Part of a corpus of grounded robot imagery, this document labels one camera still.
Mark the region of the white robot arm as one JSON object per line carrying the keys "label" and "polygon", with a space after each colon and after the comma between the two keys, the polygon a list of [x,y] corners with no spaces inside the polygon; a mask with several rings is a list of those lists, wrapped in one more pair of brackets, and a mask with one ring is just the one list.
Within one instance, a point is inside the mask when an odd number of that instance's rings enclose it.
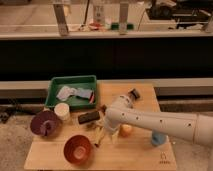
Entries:
{"label": "white robot arm", "polygon": [[128,95],[118,96],[107,107],[103,122],[111,134],[121,124],[128,124],[213,147],[213,117],[137,110],[133,108],[133,100]]}

